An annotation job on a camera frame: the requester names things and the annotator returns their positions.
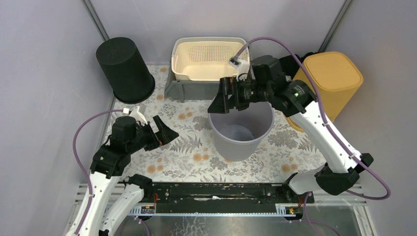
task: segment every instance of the black trash can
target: black trash can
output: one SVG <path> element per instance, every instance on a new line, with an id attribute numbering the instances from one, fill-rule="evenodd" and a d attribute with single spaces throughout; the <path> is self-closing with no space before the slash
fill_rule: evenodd
<path id="1" fill-rule="evenodd" d="M 95 56 L 119 101 L 134 104 L 152 95 L 155 79 L 131 39 L 109 39 L 98 47 Z"/>

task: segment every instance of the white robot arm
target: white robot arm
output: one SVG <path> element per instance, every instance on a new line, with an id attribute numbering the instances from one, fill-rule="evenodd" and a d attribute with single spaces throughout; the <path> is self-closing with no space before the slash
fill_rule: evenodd
<path id="1" fill-rule="evenodd" d="M 353 156 L 360 157 L 367 167 L 373 162 L 372 156 L 356 150 L 330 121 L 323 124 L 316 95 L 303 81 L 288 82 L 284 74 L 275 75 L 274 72 L 280 71 L 280 68 L 276 68 L 279 65 L 277 61 L 272 56 L 264 56 L 255 59 L 252 66 L 244 71 L 242 68 L 247 68 L 248 62 L 232 58 L 230 65 L 238 70 L 238 75 L 220 79 L 217 96 L 208 112 L 228 113 L 229 109 L 241 111 L 248 108 L 250 103 L 268 101 L 274 109 L 282 111 L 300 126 L 326 159 L 326 164 L 315 170 L 293 174 L 285 185 L 297 195 L 319 189 L 338 195 L 348 190 L 364 170 Z M 242 75 L 247 76 L 244 80 L 238 79 Z M 352 156 L 329 133 L 327 125 L 353 153 Z"/>
<path id="2" fill-rule="evenodd" d="M 178 137 L 178 133 L 168 128 L 159 118 L 153 117 L 158 127 L 154 133 L 150 123 L 139 112 L 139 106 L 129 116 L 116 119 L 112 125 L 110 144 L 103 144 L 93 157 L 89 179 L 89 189 L 81 203 L 80 210 L 66 236 L 112 236 L 129 211 L 144 196 L 152 194 L 152 180 L 134 175 L 129 178 L 122 195 L 104 215 L 112 190 L 118 183 L 124 168 L 130 163 L 130 155 L 140 149 L 153 150 Z"/>

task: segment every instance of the yellow plastic box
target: yellow plastic box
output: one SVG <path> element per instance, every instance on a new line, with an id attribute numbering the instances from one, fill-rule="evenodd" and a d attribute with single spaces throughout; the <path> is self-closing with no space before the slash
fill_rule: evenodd
<path id="1" fill-rule="evenodd" d="M 304 60 L 303 65 L 316 83 L 325 112 L 333 122 L 362 84 L 361 73 L 346 55 L 339 52 L 311 55 Z M 306 82 L 314 91 L 301 69 L 294 80 Z M 287 121 L 295 130 L 302 131 L 289 118 Z"/>

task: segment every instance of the black motor joint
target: black motor joint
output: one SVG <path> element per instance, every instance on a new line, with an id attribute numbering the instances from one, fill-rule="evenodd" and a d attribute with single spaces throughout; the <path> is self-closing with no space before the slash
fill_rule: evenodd
<path id="1" fill-rule="evenodd" d="M 278 59 L 263 56 L 252 61 L 246 80 L 234 77 L 220 79 L 219 90 L 209 113 L 228 113 L 230 109 L 244 110 L 253 102 L 268 101 L 286 116 L 303 112 L 305 104 L 315 99 L 303 81 L 287 81 Z"/>

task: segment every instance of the white cable clip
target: white cable clip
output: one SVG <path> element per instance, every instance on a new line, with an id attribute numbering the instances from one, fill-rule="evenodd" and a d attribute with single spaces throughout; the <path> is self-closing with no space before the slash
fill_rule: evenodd
<path id="1" fill-rule="evenodd" d="M 130 114 L 129 108 L 123 108 L 123 114 L 126 114 L 126 115 Z"/>

